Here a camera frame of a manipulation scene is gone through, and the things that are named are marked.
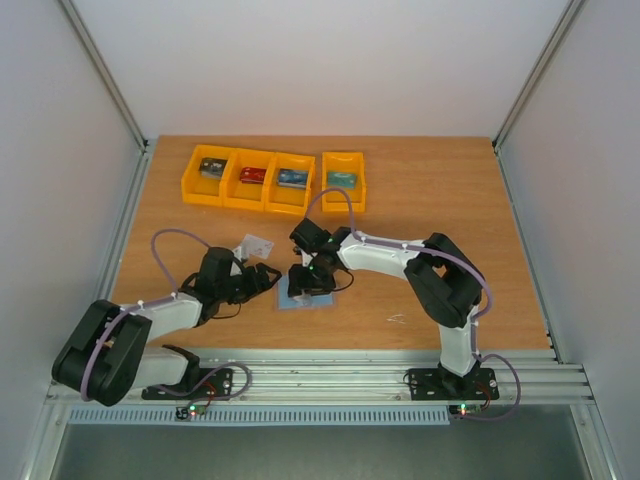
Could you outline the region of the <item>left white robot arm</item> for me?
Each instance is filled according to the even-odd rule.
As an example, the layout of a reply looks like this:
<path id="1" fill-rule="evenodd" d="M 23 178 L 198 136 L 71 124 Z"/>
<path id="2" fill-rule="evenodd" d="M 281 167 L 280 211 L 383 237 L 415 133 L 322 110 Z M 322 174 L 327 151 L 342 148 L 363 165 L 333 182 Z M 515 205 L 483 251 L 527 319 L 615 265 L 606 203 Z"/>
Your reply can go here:
<path id="1" fill-rule="evenodd" d="M 152 341 L 204 325 L 223 304 L 242 306 L 281 276 L 264 263 L 246 265 L 233 251 L 211 247 L 199 270 L 166 297 L 127 306 L 105 299 L 91 303 L 55 358 L 52 379 L 107 407 L 148 387 L 192 397 L 206 381 L 199 357 L 175 345 L 154 347 Z"/>

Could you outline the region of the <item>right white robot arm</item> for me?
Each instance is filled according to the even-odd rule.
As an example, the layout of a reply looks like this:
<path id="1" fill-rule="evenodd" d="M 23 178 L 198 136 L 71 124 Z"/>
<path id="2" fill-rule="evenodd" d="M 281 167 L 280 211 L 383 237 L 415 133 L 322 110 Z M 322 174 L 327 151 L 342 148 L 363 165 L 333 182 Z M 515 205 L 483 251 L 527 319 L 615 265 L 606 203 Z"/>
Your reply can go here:
<path id="1" fill-rule="evenodd" d="M 450 399 L 475 387 L 480 365 L 477 318 L 486 282 L 449 237 L 434 233 L 426 240 L 400 241 L 350 227 L 331 233 L 305 218 L 290 239 L 301 262 L 289 269 L 289 297 L 336 291 L 338 271 L 405 280 L 439 329 L 440 360 L 427 386 Z"/>

